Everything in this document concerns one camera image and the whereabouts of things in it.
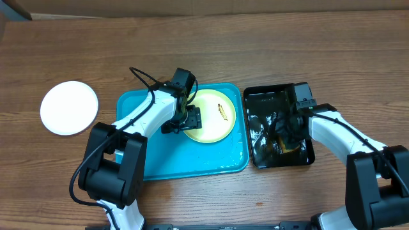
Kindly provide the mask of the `green yellow sponge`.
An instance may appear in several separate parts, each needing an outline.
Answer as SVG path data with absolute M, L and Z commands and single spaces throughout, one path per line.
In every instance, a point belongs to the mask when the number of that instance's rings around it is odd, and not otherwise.
M 283 153 L 291 153 L 300 149 L 299 143 L 285 143 L 281 137 L 278 137 L 278 143 Z

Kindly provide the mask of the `yellow-green plate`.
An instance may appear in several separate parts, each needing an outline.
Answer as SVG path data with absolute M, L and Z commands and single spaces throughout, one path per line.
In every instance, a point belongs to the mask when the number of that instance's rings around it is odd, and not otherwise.
M 200 89 L 192 104 L 200 109 L 202 127 L 184 133 L 200 143 L 213 143 L 227 137 L 236 121 L 236 109 L 232 101 L 220 91 Z

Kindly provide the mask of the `white plate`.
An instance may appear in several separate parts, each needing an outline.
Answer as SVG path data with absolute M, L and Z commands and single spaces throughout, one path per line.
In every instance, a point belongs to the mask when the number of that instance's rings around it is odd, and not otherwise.
M 40 119 L 50 132 L 74 135 L 87 129 L 98 113 L 98 97 L 79 81 L 62 82 L 50 89 L 40 105 Z

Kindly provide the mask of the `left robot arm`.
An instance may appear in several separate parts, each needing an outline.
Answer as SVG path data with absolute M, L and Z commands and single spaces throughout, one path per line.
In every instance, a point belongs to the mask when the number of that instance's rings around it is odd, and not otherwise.
M 157 130 L 178 134 L 202 127 L 200 110 L 192 104 L 198 82 L 190 71 L 177 68 L 171 80 L 147 88 L 146 99 L 125 118 L 93 126 L 84 159 L 70 180 L 73 201 L 104 209 L 105 229 L 146 229 L 137 196 L 148 139 Z

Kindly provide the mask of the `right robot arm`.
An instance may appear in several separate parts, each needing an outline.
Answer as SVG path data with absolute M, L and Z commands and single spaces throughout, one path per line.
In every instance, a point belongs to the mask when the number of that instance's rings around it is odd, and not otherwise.
M 381 229 L 408 223 L 408 149 L 364 135 L 306 82 L 285 88 L 286 108 L 270 131 L 287 150 L 313 139 L 346 166 L 344 206 L 312 217 L 312 229 Z

